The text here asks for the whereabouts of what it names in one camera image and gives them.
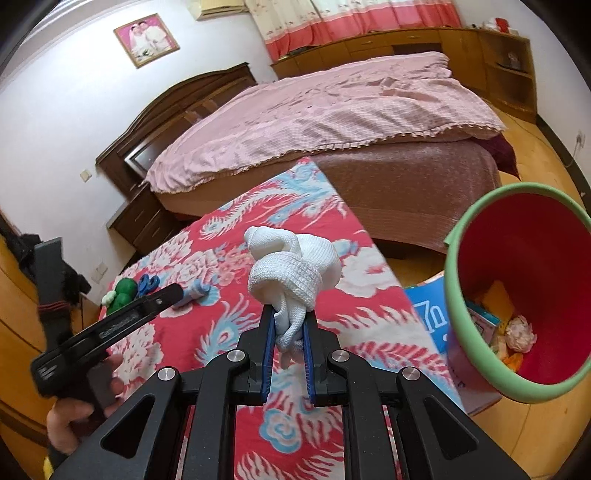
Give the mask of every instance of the drawer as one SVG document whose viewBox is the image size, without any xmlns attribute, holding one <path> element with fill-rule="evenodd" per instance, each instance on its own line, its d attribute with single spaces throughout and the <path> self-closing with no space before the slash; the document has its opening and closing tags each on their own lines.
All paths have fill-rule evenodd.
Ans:
<svg viewBox="0 0 591 480">
<path fill-rule="evenodd" d="M 300 70 L 300 74 L 314 73 L 324 70 L 324 63 L 318 48 L 311 51 L 305 51 L 295 56 L 295 62 Z"/>
<path fill-rule="evenodd" d="M 166 240 L 177 234 L 181 226 L 172 213 L 160 210 L 134 241 L 134 247 L 141 255 L 148 255 Z"/>
<path fill-rule="evenodd" d="M 359 50 L 359 51 L 352 51 L 351 52 L 351 60 L 352 61 L 362 61 L 368 60 L 375 57 L 385 57 L 387 55 L 393 55 L 394 51 L 392 47 L 380 47 L 380 48 L 370 48 L 369 50 Z"/>
<path fill-rule="evenodd" d="M 337 42 L 329 45 L 325 45 L 318 49 L 322 63 L 325 69 L 331 69 L 332 67 L 338 67 L 345 63 L 351 62 L 351 55 L 345 42 Z"/>
<path fill-rule="evenodd" d="M 120 209 L 108 227 L 116 230 L 130 244 L 145 228 L 148 222 L 162 209 L 162 205 L 150 191 L 150 185 L 144 185 L 140 192 Z"/>
<path fill-rule="evenodd" d="M 440 43 L 439 32 L 432 30 L 399 30 L 386 33 L 388 45 L 404 45 L 405 43 Z"/>
<path fill-rule="evenodd" d="M 364 37 L 352 38 L 351 40 L 345 40 L 345 45 L 350 52 L 369 50 L 370 48 L 385 47 L 388 44 L 386 42 L 386 35 L 366 35 Z"/>
</svg>

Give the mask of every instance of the framed photo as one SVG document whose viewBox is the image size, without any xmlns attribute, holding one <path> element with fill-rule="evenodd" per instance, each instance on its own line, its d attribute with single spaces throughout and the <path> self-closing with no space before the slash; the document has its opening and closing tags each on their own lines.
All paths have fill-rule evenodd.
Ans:
<svg viewBox="0 0 591 480">
<path fill-rule="evenodd" d="M 137 68 L 179 49 L 158 14 L 138 18 L 113 32 Z"/>
</svg>

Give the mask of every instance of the air conditioner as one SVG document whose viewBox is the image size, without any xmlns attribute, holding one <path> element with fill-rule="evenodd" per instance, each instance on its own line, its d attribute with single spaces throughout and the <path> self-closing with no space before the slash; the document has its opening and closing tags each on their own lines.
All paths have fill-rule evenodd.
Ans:
<svg viewBox="0 0 591 480">
<path fill-rule="evenodd" d="M 197 20 L 206 20 L 208 18 L 248 12 L 248 8 L 244 5 L 244 0 L 201 0 L 200 2 L 197 1 L 191 3 L 201 4 L 200 9 L 195 8 L 197 5 L 192 5 L 191 7 L 194 8 L 190 8 L 191 13 Z"/>
</svg>

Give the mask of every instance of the pink bedspread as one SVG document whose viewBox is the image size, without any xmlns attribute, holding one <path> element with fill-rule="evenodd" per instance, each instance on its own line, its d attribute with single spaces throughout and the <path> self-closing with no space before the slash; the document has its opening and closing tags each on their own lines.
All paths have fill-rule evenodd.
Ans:
<svg viewBox="0 0 591 480">
<path fill-rule="evenodd" d="M 502 122 L 450 78 L 447 61 L 438 52 L 381 57 L 251 87 L 164 150 L 146 181 L 158 193 L 187 192 L 291 152 L 498 135 Z"/>
</svg>

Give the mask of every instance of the red bucket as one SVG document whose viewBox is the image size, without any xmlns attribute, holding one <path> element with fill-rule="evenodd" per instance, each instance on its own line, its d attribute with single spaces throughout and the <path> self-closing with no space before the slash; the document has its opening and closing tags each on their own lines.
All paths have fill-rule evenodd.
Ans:
<svg viewBox="0 0 591 480">
<path fill-rule="evenodd" d="M 564 394 L 589 371 L 590 230 L 579 205 L 535 183 L 490 192 L 462 217 L 448 239 L 445 283 L 450 365 L 467 385 L 536 403 Z M 464 303 L 494 280 L 538 336 L 517 374 L 481 338 Z"/>
</svg>

